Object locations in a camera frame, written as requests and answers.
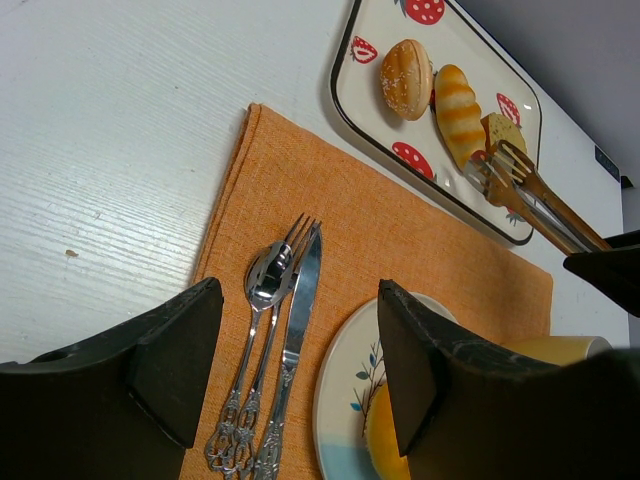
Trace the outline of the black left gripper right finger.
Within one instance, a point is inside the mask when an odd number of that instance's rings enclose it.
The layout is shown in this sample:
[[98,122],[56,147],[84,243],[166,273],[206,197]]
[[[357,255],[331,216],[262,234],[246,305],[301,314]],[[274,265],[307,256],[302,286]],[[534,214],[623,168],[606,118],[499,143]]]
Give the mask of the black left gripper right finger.
[[392,280],[378,328],[399,451],[415,479],[635,479],[639,353],[567,366],[512,352]]

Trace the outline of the striped long bread roll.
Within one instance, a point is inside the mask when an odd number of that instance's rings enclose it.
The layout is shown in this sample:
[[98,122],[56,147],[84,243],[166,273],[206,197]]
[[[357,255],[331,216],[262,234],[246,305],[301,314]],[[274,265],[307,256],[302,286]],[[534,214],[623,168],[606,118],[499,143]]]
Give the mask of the striped long bread roll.
[[485,149],[481,107],[456,65],[444,65],[435,76],[434,87],[437,126],[456,166],[463,170],[476,151]]

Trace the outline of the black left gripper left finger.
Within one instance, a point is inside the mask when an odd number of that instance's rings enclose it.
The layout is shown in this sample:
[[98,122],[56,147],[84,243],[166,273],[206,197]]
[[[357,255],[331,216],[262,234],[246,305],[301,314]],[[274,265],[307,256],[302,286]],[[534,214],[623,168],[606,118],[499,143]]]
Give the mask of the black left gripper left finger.
[[175,479],[196,439],[224,297],[206,278],[85,340],[1,367],[5,479]]

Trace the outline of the metal food tongs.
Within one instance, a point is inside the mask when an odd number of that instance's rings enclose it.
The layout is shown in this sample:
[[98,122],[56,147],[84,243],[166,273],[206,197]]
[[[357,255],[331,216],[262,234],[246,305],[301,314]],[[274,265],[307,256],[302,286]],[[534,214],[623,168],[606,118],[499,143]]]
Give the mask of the metal food tongs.
[[489,151],[476,151],[464,176],[491,205],[521,217],[563,254],[607,251],[611,248],[541,178],[533,161],[507,140]]

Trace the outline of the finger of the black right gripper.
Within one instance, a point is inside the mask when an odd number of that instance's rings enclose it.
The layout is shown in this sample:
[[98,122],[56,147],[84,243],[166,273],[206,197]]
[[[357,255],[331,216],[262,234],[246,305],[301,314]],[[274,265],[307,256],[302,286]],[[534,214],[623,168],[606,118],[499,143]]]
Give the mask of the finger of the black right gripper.
[[563,266],[639,317],[638,247],[574,254],[565,258]]
[[640,245],[640,230],[610,236],[605,241],[612,249],[635,248]]

